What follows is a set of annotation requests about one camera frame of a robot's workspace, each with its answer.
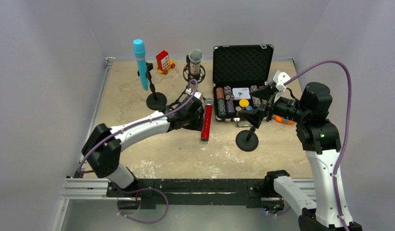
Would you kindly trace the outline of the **clip microphone stand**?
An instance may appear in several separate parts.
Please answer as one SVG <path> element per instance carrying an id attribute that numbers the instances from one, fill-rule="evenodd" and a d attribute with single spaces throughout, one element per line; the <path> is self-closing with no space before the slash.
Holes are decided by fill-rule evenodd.
<path id="1" fill-rule="evenodd" d="M 255 134 L 256 127 L 251 127 L 249 130 L 242 130 L 236 135 L 236 145 L 239 149 L 245 152 L 254 151 L 259 144 L 258 136 Z"/>
<path id="2" fill-rule="evenodd" d="M 167 104 L 166 96 L 161 92 L 156 92 L 155 85 L 152 82 L 150 71 L 153 70 L 153 64 L 146 62 L 146 77 L 148 79 L 151 94 L 146 99 L 146 106 L 151 110 L 158 110 Z"/>

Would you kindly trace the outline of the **red glitter microphone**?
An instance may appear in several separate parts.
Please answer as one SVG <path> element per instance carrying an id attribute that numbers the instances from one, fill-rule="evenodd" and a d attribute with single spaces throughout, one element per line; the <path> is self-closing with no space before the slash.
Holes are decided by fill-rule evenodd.
<path id="1" fill-rule="evenodd" d="M 214 105 L 213 99 L 206 98 L 205 108 L 204 108 L 203 128 L 201 131 L 201 138 L 200 138 L 201 141 L 208 141 L 209 140 L 213 105 Z"/>

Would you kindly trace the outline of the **tripod shock mount stand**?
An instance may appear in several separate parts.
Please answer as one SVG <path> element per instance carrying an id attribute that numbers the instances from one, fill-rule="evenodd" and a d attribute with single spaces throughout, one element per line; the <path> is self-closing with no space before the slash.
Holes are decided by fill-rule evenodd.
<path id="1" fill-rule="evenodd" d="M 201 64 L 201 60 L 196 62 L 192 60 L 189 55 L 186 56 L 186 65 L 183 68 L 183 78 L 185 81 L 195 79 L 198 83 L 201 83 L 206 76 L 206 69 Z"/>

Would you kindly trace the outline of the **silver glitter microphone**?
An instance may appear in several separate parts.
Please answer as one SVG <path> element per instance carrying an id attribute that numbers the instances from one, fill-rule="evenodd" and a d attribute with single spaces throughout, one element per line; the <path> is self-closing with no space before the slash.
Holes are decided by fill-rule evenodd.
<path id="1" fill-rule="evenodd" d="M 203 59 L 203 53 L 199 49 L 193 49 L 189 54 L 189 76 L 192 79 L 199 80 L 200 79 L 200 67 L 201 61 Z"/>

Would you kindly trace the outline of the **blue toy microphone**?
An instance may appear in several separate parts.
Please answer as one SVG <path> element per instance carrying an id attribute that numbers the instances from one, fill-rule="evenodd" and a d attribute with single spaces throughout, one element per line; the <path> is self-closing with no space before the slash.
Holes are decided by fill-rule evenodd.
<path id="1" fill-rule="evenodd" d="M 133 41 L 133 52 L 137 61 L 138 73 L 142 87 L 145 91 L 148 91 L 147 64 L 145 60 L 146 49 L 142 39 L 135 39 Z"/>

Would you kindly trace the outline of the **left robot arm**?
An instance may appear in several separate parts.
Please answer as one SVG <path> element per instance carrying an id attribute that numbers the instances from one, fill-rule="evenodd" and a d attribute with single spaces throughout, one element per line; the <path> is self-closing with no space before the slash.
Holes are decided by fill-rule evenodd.
<path id="1" fill-rule="evenodd" d="M 142 119 L 119 126 L 97 125 L 86 140 L 81 153 L 91 171 L 121 188 L 136 181 L 134 174 L 120 163 L 121 152 L 149 137 L 173 130 L 201 131 L 203 127 L 203 96 L 196 92 L 187 96 L 175 108 L 167 105 Z"/>

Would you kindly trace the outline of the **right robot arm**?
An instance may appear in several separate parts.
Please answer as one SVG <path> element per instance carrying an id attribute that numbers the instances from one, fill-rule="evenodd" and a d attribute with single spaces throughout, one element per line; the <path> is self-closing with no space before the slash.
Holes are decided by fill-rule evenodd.
<path id="1" fill-rule="evenodd" d="M 280 195 L 298 216 L 302 231 L 360 231 L 347 207 L 340 171 L 341 151 L 345 144 L 337 127 L 327 118 L 332 103 L 330 89 L 318 82 L 306 85 L 299 100 L 279 96 L 276 84 L 251 92 L 262 104 L 240 112 L 251 123 L 249 130 L 238 133 L 237 146 L 252 151 L 258 146 L 255 130 L 263 120 L 280 116 L 296 125 L 297 137 L 309 161 L 315 187 L 315 199 L 310 199 L 284 170 L 268 172 L 265 189 Z"/>

